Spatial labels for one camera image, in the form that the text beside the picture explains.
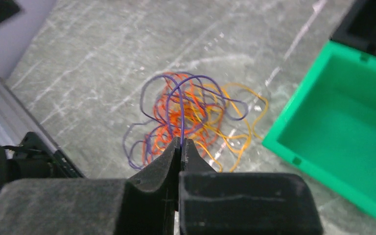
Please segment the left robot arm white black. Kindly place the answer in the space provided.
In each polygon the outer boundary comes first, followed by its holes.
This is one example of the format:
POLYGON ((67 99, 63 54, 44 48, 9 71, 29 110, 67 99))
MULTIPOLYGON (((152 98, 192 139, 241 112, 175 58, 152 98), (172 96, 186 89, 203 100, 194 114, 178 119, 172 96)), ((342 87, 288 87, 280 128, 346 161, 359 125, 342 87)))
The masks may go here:
POLYGON ((83 177, 61 150, 50 150, 34 132, 28 132, 19 145, 0 145, 0 190, 19 179, 83 177))

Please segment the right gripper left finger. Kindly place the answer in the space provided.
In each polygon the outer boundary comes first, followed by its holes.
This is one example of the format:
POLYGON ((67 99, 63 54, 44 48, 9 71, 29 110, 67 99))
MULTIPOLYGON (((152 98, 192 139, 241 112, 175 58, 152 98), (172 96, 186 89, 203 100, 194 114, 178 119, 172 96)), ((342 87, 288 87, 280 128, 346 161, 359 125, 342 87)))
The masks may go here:
POLYGON ((0 190, 0 235, 171 235, 180 140, 128 179, 20 179, 0 190))

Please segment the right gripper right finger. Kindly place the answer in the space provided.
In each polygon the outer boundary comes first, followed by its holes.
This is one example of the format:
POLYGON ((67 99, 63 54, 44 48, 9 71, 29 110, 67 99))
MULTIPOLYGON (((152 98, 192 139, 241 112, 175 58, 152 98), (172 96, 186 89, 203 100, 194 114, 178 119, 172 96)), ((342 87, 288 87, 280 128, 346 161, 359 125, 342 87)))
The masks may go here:
POLYGON ((191 139, 181 148, 179 227, 183 235, 321 235, 312 193, 292 173, 218 173, 191 139))

